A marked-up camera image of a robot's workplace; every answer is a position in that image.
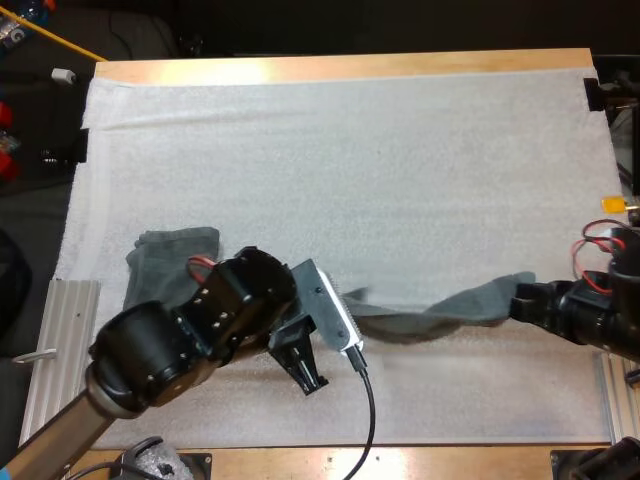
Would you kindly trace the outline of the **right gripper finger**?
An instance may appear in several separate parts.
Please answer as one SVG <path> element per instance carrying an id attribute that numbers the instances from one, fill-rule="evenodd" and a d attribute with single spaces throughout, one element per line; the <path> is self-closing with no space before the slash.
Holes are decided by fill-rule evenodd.
<path id="1" fill-rule="evenodd" d="M 514 298 L 517 300 L 544 300 L 555 293 L 552 283 L 519 283 Z"/>
<path id="2" fill-rule="evenodd" d="M 554 305 L 545 299 L 513 298 L 509 316 L 521 323 L 535 326 L 550 326 L 554 320 Z"/>

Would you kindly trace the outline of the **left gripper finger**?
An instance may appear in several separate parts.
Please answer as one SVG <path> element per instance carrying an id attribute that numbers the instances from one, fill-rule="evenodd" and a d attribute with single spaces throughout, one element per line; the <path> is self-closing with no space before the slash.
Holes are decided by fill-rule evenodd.
<path id="1" fill-rule="evenodd" d="M 287 350 L 286 372 L 298 384 L 305 396 L 328 385 L 328 380 L 317 370 L 310 345 L 294 345 Z"/>

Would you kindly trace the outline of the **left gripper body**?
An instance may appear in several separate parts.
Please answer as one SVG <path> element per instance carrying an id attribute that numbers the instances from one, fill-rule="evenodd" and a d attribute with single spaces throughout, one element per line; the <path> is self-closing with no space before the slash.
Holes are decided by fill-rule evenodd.
<path id="1" fill-rule="evenodd" d="M 310 339 L 315 329 L 301 301 L 295 300 L 270 331 L 270 355 L 283 369 L 316 369 Z"/>

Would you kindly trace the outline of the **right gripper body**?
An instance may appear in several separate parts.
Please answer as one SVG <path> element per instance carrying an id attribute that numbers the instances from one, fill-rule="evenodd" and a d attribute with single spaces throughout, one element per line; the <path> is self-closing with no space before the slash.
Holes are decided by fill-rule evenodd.
<path id="1" fill-rule="evenodd" d="M 612 295 L 596 291 L 585 280 L 554 281 L 551 286 L 551 332 L 577 345 L 604 346 L 613 316 Z"/>

